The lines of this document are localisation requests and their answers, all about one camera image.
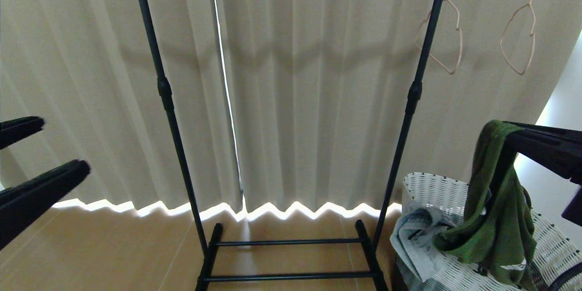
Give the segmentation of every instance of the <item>green garment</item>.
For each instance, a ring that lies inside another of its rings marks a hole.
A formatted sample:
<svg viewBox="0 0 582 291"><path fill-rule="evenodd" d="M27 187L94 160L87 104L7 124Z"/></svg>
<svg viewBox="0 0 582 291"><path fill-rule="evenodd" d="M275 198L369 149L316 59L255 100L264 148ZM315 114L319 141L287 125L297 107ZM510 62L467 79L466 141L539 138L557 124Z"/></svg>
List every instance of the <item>green garment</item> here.
<svg viewBox="0 0 582 291"><path fill-rule="evenodd" d="M530 273L536 249L532 205L513 169L516 152L503 146L508 134L521 129L498 120L485 125L473 158L464 222L432 242L460 262L480 263L501 283L536 291Z"/></svg>

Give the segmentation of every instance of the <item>white wall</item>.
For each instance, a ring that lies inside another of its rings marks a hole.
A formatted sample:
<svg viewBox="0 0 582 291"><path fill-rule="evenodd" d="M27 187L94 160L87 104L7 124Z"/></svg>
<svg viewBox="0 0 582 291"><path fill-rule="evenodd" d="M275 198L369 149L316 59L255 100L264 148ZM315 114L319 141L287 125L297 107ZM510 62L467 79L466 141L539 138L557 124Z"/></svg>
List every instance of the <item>white wall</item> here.
<svg viewBox="0 0 582 291"><path fill-rule="evenodd" d="M582 34L537 125L582 130ZM522 185L530 192L534 209L582 248L582 227L561 217L578 185L522 155L518 156L515 167Z"/></svg>

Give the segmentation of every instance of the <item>tiled floor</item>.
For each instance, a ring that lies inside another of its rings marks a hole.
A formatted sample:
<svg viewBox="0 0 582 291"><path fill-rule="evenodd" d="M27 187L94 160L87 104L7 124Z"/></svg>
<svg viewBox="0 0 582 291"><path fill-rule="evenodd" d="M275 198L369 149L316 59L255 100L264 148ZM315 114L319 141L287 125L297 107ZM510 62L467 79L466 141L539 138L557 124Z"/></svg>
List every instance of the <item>tiled floor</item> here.
<svg viewBox="0 0 582 291"><path fill-rule="evenodd" d="M388 238L399 213L385 223L378 261L390 281L394 255ZM328 211L312 220L295 212L282 221L271 213L254 221L236 222L227 213L204 222L209 238L217 222L223 241L357 237L362 219L373 233L376 218L360 214L343 218ZM139 217L135 211L109 208L51 208L0 251L2 291L193 291L202 253L190 212L168 216L162 210ZM225 247L214 274L367 270L358 244ZM371 279L211 283L210 290L372 291Z"/></svg>

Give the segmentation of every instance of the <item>curtain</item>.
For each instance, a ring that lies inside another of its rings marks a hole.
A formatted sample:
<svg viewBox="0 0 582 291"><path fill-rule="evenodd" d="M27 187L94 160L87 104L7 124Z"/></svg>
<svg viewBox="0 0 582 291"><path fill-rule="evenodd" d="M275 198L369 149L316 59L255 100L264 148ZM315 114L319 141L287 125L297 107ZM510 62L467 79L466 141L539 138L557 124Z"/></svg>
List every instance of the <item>curtain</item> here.
<svg viewBox="0 0 582 291"><path fill-rule="evenodd" d="M200 210L241 210L214 0L149 1ZM46 120L2 151L2 184L81 158L92 173L67 198L187 203L137 0L1 4L2 120Z"/></svg>
<svg viewBox="0 0 582 291"><path fill-rule="evenodd" d="M449 75L428 63L399 181L411 171L467 181L481 127L490 119L536 121L582 27L582 0L534 0L536 54L519 76L499 40L528 0L453 1L462 65ZM311 210L328 201L380 206L420 54L414 36L431 3L217 0L248 210L294 201ZM449 67L459 49L455 17L444 5L432 48ZM519 67L531 25L521 11L505 37Z"/></svg>

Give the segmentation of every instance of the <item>white wire hanger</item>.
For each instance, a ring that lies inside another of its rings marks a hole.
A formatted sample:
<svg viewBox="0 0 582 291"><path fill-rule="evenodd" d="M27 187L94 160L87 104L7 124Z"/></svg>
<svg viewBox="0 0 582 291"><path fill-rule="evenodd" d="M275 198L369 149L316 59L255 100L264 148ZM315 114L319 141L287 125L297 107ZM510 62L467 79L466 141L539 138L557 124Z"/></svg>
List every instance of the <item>white wire hanger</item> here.
<svg viewBox="0 0 582 291"><path fill-rule="evenodd" d="M499 41L499 47L501 48L501 54L503 54L503 58L505 58L505 61L507 62L509 67L511 67L519 75L525 74L526 71L530 68L530 65L532 64L532 59L534 58L534 51L536 50L536 34L534 33L534 28L536 27L536 13L534 13L534 7L532 7L532 1L534 1L534 0L528 1L528 3L526 3L525 5L522 5L522 7L519 7L515 11L515 13L513 13L513 16L511 16L511 19L507 22L507 26L505 26L505 30L503 30L503 35L501 36L501 40ZM517 13L519 13L522 9L525 9L525 8L530 9L530 13L532 13L532 18L534 18L534 21L532 22L532 30L530 30L530 36L532 37L532 50L530 51L530 58L527 61L526 67L522 71L520 71L520 70L516 69L516 67L507 58L507 55L505 54L505 51L503 50L503 38L505 38L505 33L507 32L507 28L509 27L509 25L513 21L513 18L515 18Z"/></svg>
<svg viewBox="0 0 582 291"><path fill-rule="evenodd" d="M446 70L449 74L453 75L455 73L455 71L457 71L457 69L459 69L459 65L461 63L461 57L463 55L463 31L459 27L459 22L461 20L461 13L459 12L459 9L453 3L453 1L451 1L451 0L443 0L443 1L448 3L449 5L451 5L451 7L453 7L453 9L457 12L457 25L455 25L455 29L459 32L459 57L457 59L457 64L455 65L455 68L453 68L451 70L447 66L445 66L440 60L438 60L434 55L432 55L430 53L428 55L430 56L430 58L432 58L434 61L436 61L436 63L439 64L444 70ZM421 50L422 50L422 47L417 42L418 34L420 33L420 29L422 28L422 26L424 26L425 24L428 23L428 20L430 19L431 14L432 14L432 10L428 12L428 15L426 15L426 18L424 19L424 21L422 21L420 23L420 26L418 26L418 29L416 30L416 34L414 36L414 44L416 45L416 47L418 47L418 49L421 49Z"/></svg>

